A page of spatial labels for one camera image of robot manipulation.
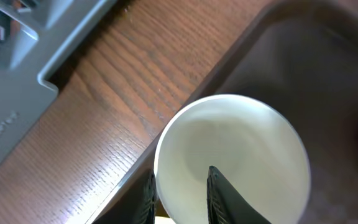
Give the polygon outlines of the cream plastic cup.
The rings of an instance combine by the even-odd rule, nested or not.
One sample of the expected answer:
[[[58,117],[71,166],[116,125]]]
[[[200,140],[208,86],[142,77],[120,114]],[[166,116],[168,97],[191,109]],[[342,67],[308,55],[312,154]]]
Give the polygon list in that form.
[[[212,95],[181,109],[158,140],[157,192],[176,223],[206,223],[215,166],[271,223],[298,223],[311,188],[304,144],[288,120],[241,95]]]

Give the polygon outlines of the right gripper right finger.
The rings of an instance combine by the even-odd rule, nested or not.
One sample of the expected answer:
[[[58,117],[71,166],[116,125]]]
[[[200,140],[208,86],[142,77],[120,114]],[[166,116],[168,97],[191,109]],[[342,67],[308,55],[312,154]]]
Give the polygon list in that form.
[[[207,208],[209,224],[270,224],[215,166],[208,171]]]

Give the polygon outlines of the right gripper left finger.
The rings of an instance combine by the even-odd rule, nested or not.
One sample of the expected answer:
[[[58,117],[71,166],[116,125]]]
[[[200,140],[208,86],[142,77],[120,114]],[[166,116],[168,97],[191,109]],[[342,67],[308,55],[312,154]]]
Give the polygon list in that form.
[[[154,224],[157,190],[153,170],[145,171],[95,224]]]

